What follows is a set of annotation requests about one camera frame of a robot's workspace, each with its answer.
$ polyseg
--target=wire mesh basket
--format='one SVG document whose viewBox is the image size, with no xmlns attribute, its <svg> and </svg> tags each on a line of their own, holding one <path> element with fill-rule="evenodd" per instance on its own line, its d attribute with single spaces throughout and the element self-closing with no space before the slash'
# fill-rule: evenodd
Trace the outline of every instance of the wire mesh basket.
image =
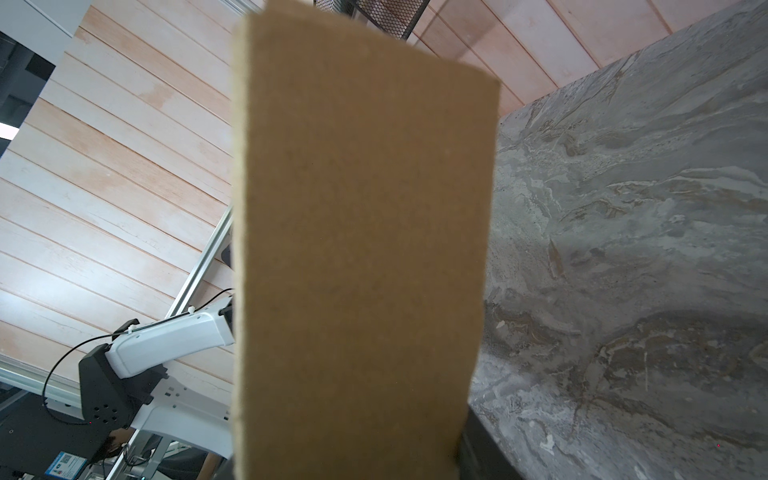
<svg viewBox="0 0 768 480">
<path fill-rule="evenodd" d="M 379 30 L 407 40 L 429 0 L 314 0 L 320 10 L 353 16 L 363 14 Z"/>
</svg>

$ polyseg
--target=black mesh basket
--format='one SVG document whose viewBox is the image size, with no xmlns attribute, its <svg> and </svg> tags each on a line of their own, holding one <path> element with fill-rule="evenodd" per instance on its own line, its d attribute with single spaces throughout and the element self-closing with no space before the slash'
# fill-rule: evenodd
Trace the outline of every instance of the black mesh basket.
<svg viewBox="0 0 768 480">
<path fill-rule="evenodd" d="M 407 40 L 429 0 L 314 0 L 320 10 L 353 16 L 362 13 L 379 30 Z"/>
</svg>

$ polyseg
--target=ceiling light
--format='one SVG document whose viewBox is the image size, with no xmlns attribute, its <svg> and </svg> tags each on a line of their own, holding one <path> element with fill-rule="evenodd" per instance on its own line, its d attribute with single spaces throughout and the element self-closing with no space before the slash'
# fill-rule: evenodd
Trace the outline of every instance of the ceiling light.
<svg viewBox="0 0 768 480">
<path fill-rule="evenodd" d="M 0 138 L 4 138 L 6 140 L 13 140 L 13 137 L 16 136 L 16 132 L 18 132 L 18 129 L 16 127 L 12 127 L 11 125 L 6 125 L 6 124 L 0 124 Z"/>
</svg>

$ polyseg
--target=marble surface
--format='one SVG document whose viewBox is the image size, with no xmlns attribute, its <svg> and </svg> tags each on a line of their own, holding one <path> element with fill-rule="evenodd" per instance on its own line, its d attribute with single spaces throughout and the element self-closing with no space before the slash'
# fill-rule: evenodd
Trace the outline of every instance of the marble surface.
<svg viewBox="0 0 768 480">
<path fill-rule="evenodd" d="M 529 480 L 768 475 L 768 2 L 506 118 L 470 403 Z"/>
</svg>

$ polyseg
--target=wooden plank wall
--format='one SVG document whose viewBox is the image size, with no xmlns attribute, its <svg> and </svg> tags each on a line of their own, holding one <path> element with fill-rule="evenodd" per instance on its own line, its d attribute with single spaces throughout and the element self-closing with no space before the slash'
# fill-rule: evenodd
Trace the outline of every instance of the wooden plank wall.
<svg viewBox="0 0 768 480">
<path fill-rule="evenodd" d="M 164 318 L 230 201 L 230 42 L 219 0 L 94 0 L 0 159 L 0 353 L 43 370 Z M 199 305 L 232 286 L 218 263 Z M 78 379 L 87 344 L 57 374 Z M 232 349 L 171 372 L 229 402 Z"/>
<path fill-rule="evenodd" d="M 409 43 L 502 81 L 499 115 L 737 0 L 431 0 Z"/>
</svg>

